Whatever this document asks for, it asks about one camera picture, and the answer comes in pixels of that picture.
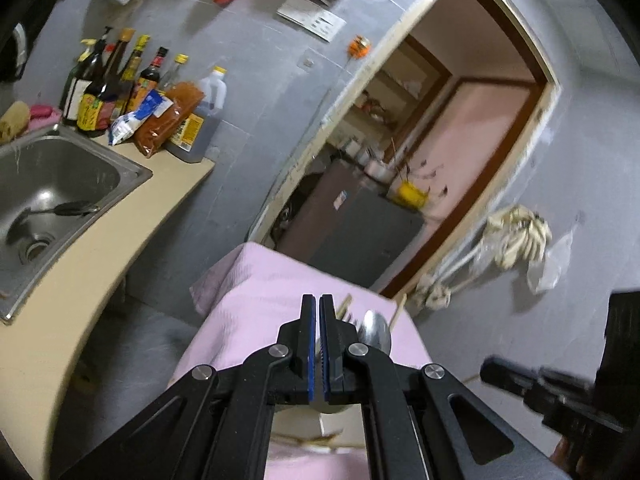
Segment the person's right hand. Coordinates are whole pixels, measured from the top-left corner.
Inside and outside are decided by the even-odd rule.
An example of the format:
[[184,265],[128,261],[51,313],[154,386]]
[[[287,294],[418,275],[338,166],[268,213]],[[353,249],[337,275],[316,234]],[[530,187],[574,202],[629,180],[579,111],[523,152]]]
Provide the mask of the person's right hand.
[[579,466],[582,463],[582,458],[578,455],[576,445],[567,440],[567,438],[562,438],[556,445],[550,455],[550,460],[572,478],[579,476]]

